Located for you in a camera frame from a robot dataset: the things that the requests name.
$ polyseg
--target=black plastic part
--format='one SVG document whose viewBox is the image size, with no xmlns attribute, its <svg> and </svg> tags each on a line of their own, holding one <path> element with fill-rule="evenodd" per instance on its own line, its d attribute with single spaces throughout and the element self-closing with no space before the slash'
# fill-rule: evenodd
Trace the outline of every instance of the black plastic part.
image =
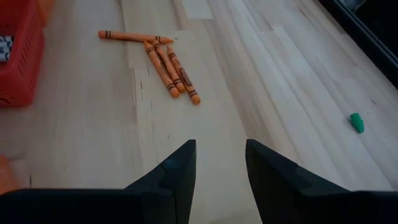
<svg viewBox="0 0 398 224">
<path fill-rule="evenodd" d="M 26 189 L 0 196 L 2 223 L 112 221 L 189 222 L 196 179 L 196 142 L 189 140 L 124 190 Z"/>
<path fill-rule="evenodd" d="M 340 0 L 318 0 L 380 71 L 398 88 L 398 58 Z"/>
<path fill-rule="evenodd" d="M 246 165 L 263 223 L 397 223 L 397 192 L 350 192 L 261 143 L 246 143 Z"/>
</svg>

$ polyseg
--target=green eraser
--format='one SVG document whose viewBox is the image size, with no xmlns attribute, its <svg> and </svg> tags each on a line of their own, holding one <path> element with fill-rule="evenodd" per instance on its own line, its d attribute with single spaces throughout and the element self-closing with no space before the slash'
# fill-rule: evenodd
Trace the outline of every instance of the green eraser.
<svg viewBox="0 0 398 224">
<path fill-rule="evenodd" d="M 365 125 L 359 113 L 353 113 L 349 117 L 351 118 L 351 124 L 358 133 L 362 133 L 365 131 Z"/>
</svg>

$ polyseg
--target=wooden table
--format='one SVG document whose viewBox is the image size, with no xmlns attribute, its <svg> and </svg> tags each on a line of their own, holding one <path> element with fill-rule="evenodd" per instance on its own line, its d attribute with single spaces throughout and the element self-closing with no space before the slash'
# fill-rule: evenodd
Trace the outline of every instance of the wooden table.
<svg viewBox="0 0 398 224">
<path fill-rule="evenodd" d="M 201 105 L 100 29 L 176 39 Z M 192 223 L 259 223 L 254 138 L 347 189 L 398 188 L 398 92 L 315 0 L 57 1 L 45 37 L 34 104 L 0 111 L 23 187 L 123 188 L 196 139 Z"/>
</svg>

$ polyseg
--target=red plastic basket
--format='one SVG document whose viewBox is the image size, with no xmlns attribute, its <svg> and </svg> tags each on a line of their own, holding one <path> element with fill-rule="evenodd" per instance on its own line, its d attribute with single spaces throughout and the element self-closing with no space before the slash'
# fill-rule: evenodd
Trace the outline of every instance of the red plastic basket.
<svg viewBox="0 0 398 224">
<path fill-rule="evenodd" d="M 0 0 L 0 35 L 15 36 L 10 59 L 0 62 L 0 107 L 32 103 L 44 36 L 34 0 Z"/>
</svg>

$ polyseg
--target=light wood grain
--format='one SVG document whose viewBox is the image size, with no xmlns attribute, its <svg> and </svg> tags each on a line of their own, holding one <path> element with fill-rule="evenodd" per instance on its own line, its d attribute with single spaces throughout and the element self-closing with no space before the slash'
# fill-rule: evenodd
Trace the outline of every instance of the light wood grain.
<svg viewBox="0 0 398 224">
<path fill-rule="evenodd" d="M 122 188 L 196 139 L 190 222 L 260 223 L 254 138 L 347 189 L 398 189 L 398 91 L 316 0 L 59 0 L 53 15 L 35 103 L 0 111 L 21 185 Z M 142 44 L 100 29 L 175 39 L 202 103 L 171 99 Z"/>
</svg>

